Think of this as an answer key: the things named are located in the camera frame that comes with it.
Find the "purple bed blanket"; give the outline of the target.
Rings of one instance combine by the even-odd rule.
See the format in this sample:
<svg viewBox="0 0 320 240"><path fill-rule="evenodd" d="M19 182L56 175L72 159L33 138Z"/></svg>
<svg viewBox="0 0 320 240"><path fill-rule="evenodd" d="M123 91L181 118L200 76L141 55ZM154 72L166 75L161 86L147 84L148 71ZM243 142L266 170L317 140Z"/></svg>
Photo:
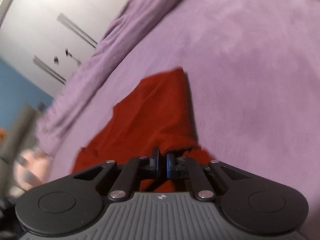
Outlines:
<svg viewBox="0 0 320 240"><path fill-rule="evenodd" d="M319 0L182 0L127 54L58 145L50 180L146 76L182 67L200 145L294 187L319 239Z"/></svg>

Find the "grey sofa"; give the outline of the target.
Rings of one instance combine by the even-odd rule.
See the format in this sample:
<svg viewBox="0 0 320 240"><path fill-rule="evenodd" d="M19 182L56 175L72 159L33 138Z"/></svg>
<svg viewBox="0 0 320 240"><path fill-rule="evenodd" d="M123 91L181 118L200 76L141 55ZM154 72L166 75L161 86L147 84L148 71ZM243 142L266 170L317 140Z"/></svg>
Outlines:
<svg viewBox="0 0 320 240"><path fill-rule="evenodd" d="M1 197L9 196L15 185L13 164L16 157L25 149L36 146L35 128L37 120L43 115L43 109L24 105L9 127L1 144Z"/></svg>

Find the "pink plush toy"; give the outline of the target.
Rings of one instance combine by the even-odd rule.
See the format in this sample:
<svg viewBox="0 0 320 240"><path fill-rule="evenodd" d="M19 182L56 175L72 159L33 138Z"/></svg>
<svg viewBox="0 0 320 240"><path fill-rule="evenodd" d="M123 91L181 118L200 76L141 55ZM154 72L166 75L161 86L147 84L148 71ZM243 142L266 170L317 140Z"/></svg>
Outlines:
<svg viewBox="0 0 320 240"><path fill-rule="evenodd" d="M44 183L52 158L36 149L23 150L15 159L13 175L16 184L24 191Z"/></svg>

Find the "red knitted garment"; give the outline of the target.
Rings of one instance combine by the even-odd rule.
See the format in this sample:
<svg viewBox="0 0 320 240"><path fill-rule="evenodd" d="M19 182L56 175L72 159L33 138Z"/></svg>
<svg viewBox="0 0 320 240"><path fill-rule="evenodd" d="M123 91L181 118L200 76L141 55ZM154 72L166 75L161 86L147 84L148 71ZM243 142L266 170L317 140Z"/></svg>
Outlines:
<svg viewBox="0 0 320 240"><path fill-rule="evenodd" d="M211 160L201 148L191 122L189 86L182 68L144 78L113 109L105 128L78 154L74 173L79 179L96 178L99 163L117 162L97 188L109 193L124 165L134 157L150 157L160 150L159 176L141 181L139 191L187 191L176 189L167 178L167 154L195 159L201 166Z"/></svg>

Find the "purple pillow roll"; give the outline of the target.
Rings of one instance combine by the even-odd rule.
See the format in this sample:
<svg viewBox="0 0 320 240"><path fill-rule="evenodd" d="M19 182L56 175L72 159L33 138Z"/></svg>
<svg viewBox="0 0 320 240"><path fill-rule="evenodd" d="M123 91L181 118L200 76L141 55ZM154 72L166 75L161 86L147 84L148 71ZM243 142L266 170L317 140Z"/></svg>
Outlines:
<svg viewBox="0 0 320 240"><path fill-rule="evenodd" d="M69 127L118 64L182 0L128 0L109 25L93 55L67 80L37 122L40 150L50 157Z"/></svg>

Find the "white wardrobe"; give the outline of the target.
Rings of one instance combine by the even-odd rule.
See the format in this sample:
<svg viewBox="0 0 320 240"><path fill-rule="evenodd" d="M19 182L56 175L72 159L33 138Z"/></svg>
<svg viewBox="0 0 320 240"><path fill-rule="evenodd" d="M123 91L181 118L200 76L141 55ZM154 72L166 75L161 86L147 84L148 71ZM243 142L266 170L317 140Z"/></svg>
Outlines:
<svg viewBox="0 0 320 240"><path fill-rule="evenodd" d="M1 59L51 96L128 0L1 0Z"/></svg>

